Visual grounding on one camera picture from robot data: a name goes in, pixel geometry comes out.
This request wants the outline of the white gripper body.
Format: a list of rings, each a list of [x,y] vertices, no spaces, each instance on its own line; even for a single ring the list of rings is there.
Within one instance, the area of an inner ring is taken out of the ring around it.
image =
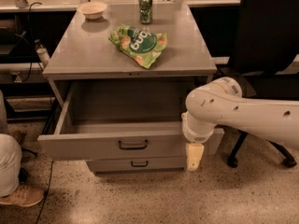
[[[214,133],[215,124],[196,119],[189,112],[181,114],[182,131],[191,143],[205,143]]]

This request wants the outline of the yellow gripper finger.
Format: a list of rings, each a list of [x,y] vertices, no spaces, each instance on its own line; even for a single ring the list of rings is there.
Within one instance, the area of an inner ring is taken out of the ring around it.
[[[205,147],[200,143],[188,143],[186,145],[187,170],[193,172],[198,169],[203,157]]]

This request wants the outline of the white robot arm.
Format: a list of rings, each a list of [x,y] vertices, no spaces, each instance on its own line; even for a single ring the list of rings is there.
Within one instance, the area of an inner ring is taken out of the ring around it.
[[[241,134],[227,164],[238,165],[236,153],[248,134],[270,142],[282,155],[283,164],[296,165],[288,147],[299,148],[299,102],[250,99],[242,96],[240,85],[230,77],[222,77],[192,90],[181,114],[186,144],[187,167],[198,168],[204,143],[218,125],[238,129]]]

